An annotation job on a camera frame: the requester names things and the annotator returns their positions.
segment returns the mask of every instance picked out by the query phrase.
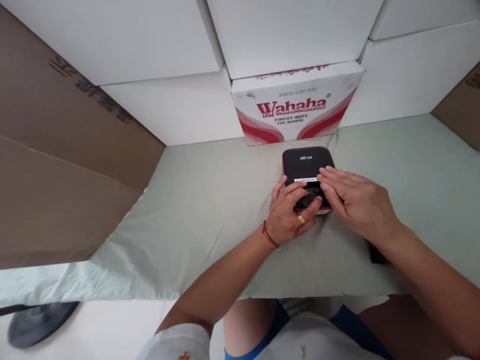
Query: shirt sleeve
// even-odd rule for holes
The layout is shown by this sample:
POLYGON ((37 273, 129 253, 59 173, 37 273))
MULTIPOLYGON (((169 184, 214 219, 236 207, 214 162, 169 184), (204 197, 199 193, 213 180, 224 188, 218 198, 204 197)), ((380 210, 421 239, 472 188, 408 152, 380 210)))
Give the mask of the shirt sleeve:
POLYGON ((141 349, 137 360, 209 360, 210 338, 197 324, 184 323, 160 331, 141 349))

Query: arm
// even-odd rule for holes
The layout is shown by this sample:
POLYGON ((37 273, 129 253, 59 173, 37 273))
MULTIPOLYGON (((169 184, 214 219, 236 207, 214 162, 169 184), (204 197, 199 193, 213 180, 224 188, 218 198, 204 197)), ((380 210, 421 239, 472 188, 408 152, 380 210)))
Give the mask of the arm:
MULTIPOLYGON (((266 220, 268 233, 277 244, 296 238, 315 224, 315 213, 322 205, 316 198, 300 214, 294 213, 297 201, 307 194, 306 182, 294 182, 282 189, 283 176, 273 188, 270 212, 266 220)), ((265 259, 275 250, 262 233, 262 226, 210 266, 177 300, 157 332, 185 323, 198 324, 209 336, 215 325, 232 307, 265 259)))
POLYGON ((480 358, 480 289, 399 221, 385 188, 329 166, 320 169, 318 180, 335 214, 406 277, 417 302, 452 344, 480 358))

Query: red stripe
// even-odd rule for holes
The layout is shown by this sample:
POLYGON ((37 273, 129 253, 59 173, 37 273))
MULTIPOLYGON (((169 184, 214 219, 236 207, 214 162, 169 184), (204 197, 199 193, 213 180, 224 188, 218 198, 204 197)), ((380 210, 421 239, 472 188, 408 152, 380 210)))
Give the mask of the red stripe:
POLYGON ((344 117, 345 112, 347 111, 348 105, 349 104, 346 104, 345 107, 340 110, 340 112, 337 112, 336 114, 309 128, 304 134, 299 135, 297 139, 313 138, 315 135, 328 128, 330 125, 340 122, 340 120, 342 120, 342 118, 344 117))
POLYGON ((240 121, 241 129, 246 134, 250 134, 257 138, 260 138, 268 144, 279 143, 284 141, 284 137, 281 134, 280 134, 281 138, 279 138, 278 136, 276 136, 275 134, 272 134, 269 131, 261 130, 259 128, 251 127, 245 124, 242 120, 240 120, 240 118, 238 120, 240 121))

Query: left hand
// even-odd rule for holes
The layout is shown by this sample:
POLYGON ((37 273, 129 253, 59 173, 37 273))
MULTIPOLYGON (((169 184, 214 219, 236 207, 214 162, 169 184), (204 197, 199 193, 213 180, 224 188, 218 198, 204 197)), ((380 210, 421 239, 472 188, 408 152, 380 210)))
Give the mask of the left hand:
POLYGON ((315 214, 322 206, 322 198, 317 196, 310 205, 299 214, 294 212, 294 206, 308 194, 304 189, 305 181, 298 181, 282 189, 287 181, 283 175, 273 188, 271 194, 270 212, 266 218, 266 229, 278 244, 285 243, 306 233, 315 225, 315 214), (298 215, 305 219, 302 224, 298 215))

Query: leg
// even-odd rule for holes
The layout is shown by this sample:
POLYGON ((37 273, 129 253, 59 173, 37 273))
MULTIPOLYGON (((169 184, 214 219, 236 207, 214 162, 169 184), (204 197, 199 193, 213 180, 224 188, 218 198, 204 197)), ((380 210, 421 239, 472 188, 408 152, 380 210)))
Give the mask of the leg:
POLYGON ((397 360, 443 360, 455 355, 447 339, 410 295, 391 296, 358 316, 397 360))
POLYGON ((227 354, 238 358, 255 349, 269 331, 276 310, 275 299, 247 298, 236 301, 223 317, 227 354))

